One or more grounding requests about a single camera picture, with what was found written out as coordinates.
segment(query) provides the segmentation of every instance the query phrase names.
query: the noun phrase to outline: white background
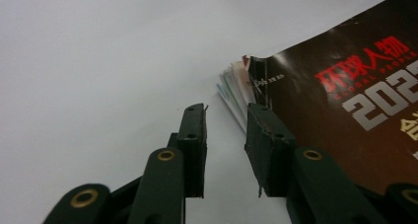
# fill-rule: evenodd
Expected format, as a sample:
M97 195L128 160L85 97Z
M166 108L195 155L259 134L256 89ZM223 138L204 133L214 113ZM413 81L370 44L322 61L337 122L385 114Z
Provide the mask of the white background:
M141 176L197 103L205 198L187 200L186 223L290 223L283 198L257 197L218 75L382 1L0 0L0 223L41 223L73 187Z

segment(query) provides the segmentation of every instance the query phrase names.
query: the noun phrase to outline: magazine cover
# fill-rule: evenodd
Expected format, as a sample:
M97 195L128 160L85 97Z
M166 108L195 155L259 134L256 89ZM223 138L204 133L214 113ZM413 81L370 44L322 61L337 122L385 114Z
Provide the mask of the magazine cover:
M247 63L255 100L357 185L418 184L418 0L386 0Z

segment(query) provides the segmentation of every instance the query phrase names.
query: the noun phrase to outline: brown magazine cover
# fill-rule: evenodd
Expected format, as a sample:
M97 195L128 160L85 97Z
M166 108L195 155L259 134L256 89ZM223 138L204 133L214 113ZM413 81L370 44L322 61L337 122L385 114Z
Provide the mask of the brown magazine cover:
M268 58L252 57L256 101L298 145L325 150L357 185L418 185L418 0L386 0Z

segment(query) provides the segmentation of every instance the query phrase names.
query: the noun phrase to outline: white table surface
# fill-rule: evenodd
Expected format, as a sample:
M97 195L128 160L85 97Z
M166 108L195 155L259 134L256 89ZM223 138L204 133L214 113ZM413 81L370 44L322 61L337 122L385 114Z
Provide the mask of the white table surface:
M0 223L41 223L73 187L141 176L197 103L205 198L187 200L186 223L290 223L285 199L257 196L218 75L382 1L0 0Z

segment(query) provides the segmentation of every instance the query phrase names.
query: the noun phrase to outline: metal rivet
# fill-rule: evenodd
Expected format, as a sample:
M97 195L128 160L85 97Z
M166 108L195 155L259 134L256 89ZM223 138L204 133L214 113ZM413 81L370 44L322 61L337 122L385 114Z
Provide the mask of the metal rivet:
M304 156L310 160L318 161L322 159L322 154L314 151L314 150L305 150Z
M89 198L87 199L80 198L83 195L86 195ZM93 202L95 202L96 199L98 199L98 196L99 196L99 193L95 189L88 188L88 189L82 190L76 195L74 195L73 198L71 198L71 206L75 208L82 208L82 207L88 206L92 204Z
M408 201L415 203L418 205L418 189L404 189L402 191L403 197L405 197Z
M160 152L157 157L160 161L169 161L172 158L174 158L174 155L175 155L175 153L173 151L164 150L164 151Z

